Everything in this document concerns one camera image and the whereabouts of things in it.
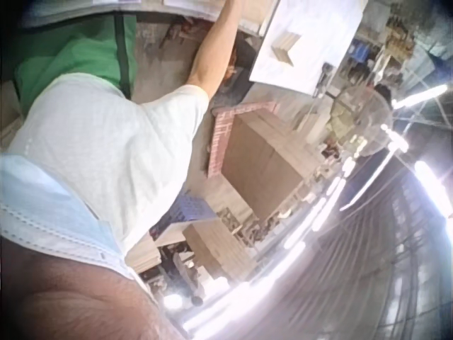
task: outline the person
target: person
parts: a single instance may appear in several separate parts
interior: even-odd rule
[[[53,60],[40,54],[20,65],[21,102],[35,98],[1,157],[2,332],[9,338],[181,339],[124,257],[183,185],[243,3],[226,0],[186,85],[152,103],[127,100],[124,82],[110,76],[115,65],[100,62],[100,53],[119,51],[103,45],[112,40],[107,21],[100,31],[70,32]],[[132,37],[129,24],[121,27]],[[51,80],[45,72],[55,67],[62,73]],[[51,82],[37,93],[44,76]]]

